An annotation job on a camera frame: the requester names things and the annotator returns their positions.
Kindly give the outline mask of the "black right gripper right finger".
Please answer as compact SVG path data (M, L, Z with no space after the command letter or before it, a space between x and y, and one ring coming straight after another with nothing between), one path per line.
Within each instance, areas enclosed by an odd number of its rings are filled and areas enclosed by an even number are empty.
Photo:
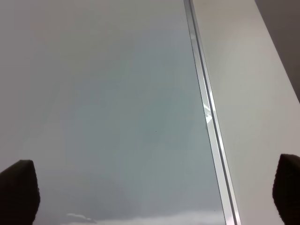
M300 223L300 157L281 154L275 174L272 197L285 225Z

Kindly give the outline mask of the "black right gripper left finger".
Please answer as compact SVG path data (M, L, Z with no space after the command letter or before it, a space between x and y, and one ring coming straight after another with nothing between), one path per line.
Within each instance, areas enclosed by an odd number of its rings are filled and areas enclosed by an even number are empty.
M40 205L32 160L19 160L0 173L0 223L31 225Z

